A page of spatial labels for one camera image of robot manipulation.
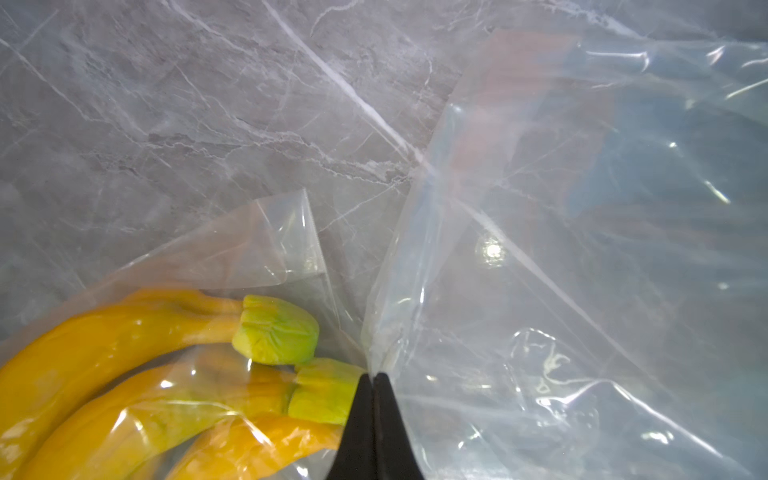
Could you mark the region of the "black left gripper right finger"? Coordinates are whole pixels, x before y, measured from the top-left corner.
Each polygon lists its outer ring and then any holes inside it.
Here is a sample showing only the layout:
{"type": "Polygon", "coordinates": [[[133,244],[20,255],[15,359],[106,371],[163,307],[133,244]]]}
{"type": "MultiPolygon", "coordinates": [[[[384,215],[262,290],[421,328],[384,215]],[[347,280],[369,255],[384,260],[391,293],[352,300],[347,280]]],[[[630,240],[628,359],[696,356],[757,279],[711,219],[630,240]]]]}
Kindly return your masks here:
{"type": "Polygon", "coordinates": [[[387,374],[373,379],[373,441],[376,478],[424,480],[387,374]]]}

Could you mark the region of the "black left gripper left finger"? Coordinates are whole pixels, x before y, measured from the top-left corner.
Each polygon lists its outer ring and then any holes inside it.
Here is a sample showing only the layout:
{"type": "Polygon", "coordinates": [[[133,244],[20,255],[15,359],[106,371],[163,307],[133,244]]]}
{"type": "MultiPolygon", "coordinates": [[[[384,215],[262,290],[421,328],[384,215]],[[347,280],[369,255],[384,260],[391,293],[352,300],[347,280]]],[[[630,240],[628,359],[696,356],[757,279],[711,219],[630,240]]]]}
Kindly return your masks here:
{"type": "Polygon", "coordinates": [[[363,374],[327,480],[375,479],[373,407],[372,382],[368,374],[363,374]]]}

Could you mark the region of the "clear zip bag with bananas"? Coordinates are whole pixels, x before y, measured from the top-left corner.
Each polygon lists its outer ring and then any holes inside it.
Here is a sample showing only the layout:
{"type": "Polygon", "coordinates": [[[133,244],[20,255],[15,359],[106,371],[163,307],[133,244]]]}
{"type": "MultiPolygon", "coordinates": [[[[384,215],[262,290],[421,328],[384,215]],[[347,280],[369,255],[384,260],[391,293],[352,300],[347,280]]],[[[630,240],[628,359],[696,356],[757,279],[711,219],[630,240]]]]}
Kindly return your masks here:
{"type": "Polygon", "coordinates": [[[429,479],[767,475],[767,46],[499,30],[364,321],[429,479]]]}

